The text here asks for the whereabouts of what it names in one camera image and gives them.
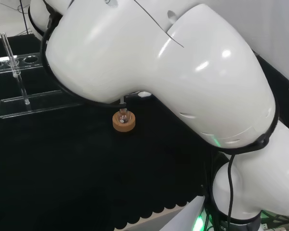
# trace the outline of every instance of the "black table surface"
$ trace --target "black table surface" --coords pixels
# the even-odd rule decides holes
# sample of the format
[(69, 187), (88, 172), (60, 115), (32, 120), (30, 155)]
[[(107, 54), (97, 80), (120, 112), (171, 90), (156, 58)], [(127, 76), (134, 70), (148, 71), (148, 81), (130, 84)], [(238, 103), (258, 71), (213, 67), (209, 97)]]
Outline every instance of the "black table surface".
[[(16, 55), (39, 51), (33, 36), (9, 40)], [(289, 82), (259, 61), (289, 127)], [(42, 68), (22, 78), (28, 94), (58, 89)], [(19, 95), (0, 74), (0, 99)], [(112, 231), (202, 195), (210, 148), (156, 98), (127, 103), (129, 134), (114, 131), (115, 109), (85, 105), (0, 120), (0, 231)]]

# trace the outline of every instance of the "small glass vial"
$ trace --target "small glass vial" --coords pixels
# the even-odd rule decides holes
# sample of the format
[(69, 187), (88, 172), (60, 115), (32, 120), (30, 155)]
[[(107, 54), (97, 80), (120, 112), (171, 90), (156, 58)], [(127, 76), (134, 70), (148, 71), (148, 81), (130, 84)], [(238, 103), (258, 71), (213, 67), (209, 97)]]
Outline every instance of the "small glass vial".
[(126, 109), (122, 108), (117, 113), (117, 121), (122, 124), (126, 124), (131, 120), (131, 113)]

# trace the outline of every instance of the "white robotic arm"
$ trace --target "white robotic arm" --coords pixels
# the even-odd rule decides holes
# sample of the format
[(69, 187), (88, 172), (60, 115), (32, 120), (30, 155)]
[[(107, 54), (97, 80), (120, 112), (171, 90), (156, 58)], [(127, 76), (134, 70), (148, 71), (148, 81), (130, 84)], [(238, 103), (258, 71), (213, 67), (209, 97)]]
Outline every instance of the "white robotic arm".
[[(111, 103), (134, 91), (151, 92), (220, 148), (245, 147), (270, 128), (276, 103), (255, 55), (207, 5), (196, 0), (47, 3), (64, 16), (46, 57), (58, 81), (73, 93)], [(278, 122), (267, 147), (238, 155), (231, 175), (232, 218), (251, 219), (261, 209), (289, 215), (289, 129)], [(225, 214), (229, 189), (225, 165), (213, 185), (216, 205)]]
[(50, 13), (46, 8), (46, 4), (55, 9), (58, 13), (64, 15), (68, 7), (73, 1), (71, 0), (31, 0), (28, 10), (29, 27), (33, 34), (42, 40), (43, 34), (49, 21)]

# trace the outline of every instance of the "green indicator light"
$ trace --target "green indicator light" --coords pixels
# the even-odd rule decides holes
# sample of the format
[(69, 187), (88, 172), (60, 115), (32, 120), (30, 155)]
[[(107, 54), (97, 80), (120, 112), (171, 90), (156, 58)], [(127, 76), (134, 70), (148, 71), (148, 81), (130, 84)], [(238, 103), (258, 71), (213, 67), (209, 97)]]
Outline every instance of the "green indicator light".
[(221, 144), (218, 142), (217, 139), (214, 138), (214, 141), (215, 141), (215, 143), (217, 144), (217, 146), (219, 146), (219, 147), (221, 146)]
[(201, 217), (198, 217), (195, 224), (194, 224), (194, 227), (193, 227), (193, 231), (201, 231), (203, 229), (203, 220)]

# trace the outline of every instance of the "white floor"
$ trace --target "white floor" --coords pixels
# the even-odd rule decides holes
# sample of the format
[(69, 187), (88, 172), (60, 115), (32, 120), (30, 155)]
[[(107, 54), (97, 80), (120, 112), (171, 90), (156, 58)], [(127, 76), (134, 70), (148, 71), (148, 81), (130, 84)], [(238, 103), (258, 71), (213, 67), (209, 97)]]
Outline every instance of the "white floor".
[[(17, 9), (19, 0), (0, 0), (1, 3)], [(30, 0), (22, 0), (23, 6), (30, 4)], [(5, 32), (8, 37), (15, 36), (26, 29), (21, 13), (0, 4), (0, 33)]]

